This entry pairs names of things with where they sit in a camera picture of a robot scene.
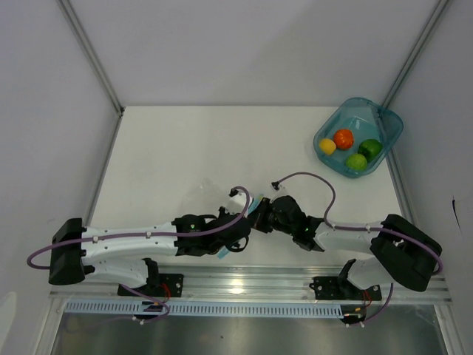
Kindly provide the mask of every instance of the gray wall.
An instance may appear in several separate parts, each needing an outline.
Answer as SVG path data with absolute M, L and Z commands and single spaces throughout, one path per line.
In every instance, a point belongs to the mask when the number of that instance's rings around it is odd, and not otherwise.
M 396 151 L 409 197 L 421 227 L 443 246 L 467 354 L 473 354 L 472 38 L 473 1 L 455 0 L 393 106 L 405 123 Z
M 436 0 L 72 0 L 123 104 L 382 101 Z
M 116 117 L 53 0 L 1 1 L 0 48 L 0 305 L 18 297 L 1 353 L 28 354 L 50 288 L 25 260 L 84 215 Z

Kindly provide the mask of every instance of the blue container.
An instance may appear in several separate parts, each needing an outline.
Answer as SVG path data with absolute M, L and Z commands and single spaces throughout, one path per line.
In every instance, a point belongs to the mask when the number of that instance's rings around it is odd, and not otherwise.
M 323 138 L 333 139 L 339 129 L 347 128 L 353 133 L 355 143 L 348 150 L 337 149 L 332 155 L 326 155 L 319 147 Z M 319 159 L 327 166 L 349 178 L 359 178 L 371 174 L 386 157 L 399 138 L 404 124 L 393 111 L 385 109 L 366 98 L 350 98 L 325 122 L 313 139 L 313 148 Z M 350 169 L 346 159 L 358 152 L 358 147 L 366 139 L 374 138 L 383 144 L 383 150 L 368 163 L 364 171 Z

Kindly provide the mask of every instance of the white table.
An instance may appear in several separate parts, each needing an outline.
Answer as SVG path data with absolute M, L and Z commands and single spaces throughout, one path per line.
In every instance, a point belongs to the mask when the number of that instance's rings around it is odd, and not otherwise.
M 337 201 L 331 220 L 365 223 L 383 220 L 389 213 L 400 214 L 386 161 L 371 175 L 353 180 L 316 157 L 313 136 L 335 109 L 127 107 L 92 225 L 133 228 L 186 213 L 216 214 L 231 187 L 243 185 L 254 194 L 270 194 L 270 182 L 297 171 L 314 172 L 335 186 Z M 322 182 L 293 177 L 283 185 L 303 211 L 314 217 L 323 215 L 331 192 Z M 161 265 L 307 267 L 341 266 L 348 259 L 365 256 L 308 252 L 287 235 L 253 231 L 246 250 L 223 259 L 152 257 Z

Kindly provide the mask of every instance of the clear plastic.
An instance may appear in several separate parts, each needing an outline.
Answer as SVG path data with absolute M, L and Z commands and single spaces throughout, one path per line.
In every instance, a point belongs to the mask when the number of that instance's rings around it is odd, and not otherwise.
M 353 133 L 355 143 L 348 150 L 337 149 L 332 155 L 326 155 L 319 147 L 323 138 L 333 138 L 339 129 L 349 129 Z M 385 109 L 366 98 L 350 98 L 346 100 L 316 133 L 313 147 L 319 159 L 336 172 L 349 178 L 359 178 L 371 174 L 386 157 L 394 143 L 401 135 L 404 124 L 393 111 Z M 364 171 L 357 171 L 345 165 L 346 159 L 358 152 L 361 142 L 374 138 L 383 144 L 383 149 L 376 159 L 368 163 Z

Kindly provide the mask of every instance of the metal floor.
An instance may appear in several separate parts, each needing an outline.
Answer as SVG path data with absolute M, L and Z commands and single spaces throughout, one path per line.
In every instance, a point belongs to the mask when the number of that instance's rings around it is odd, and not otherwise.
M 337 319 L 175 316 L 143 326 L 121 320 L 71 333 L 110 317 L 115 316 L 63 317 L 52 354 L 447 354 L 432 306 L 392 305 L 366 328 L 346 329 Z

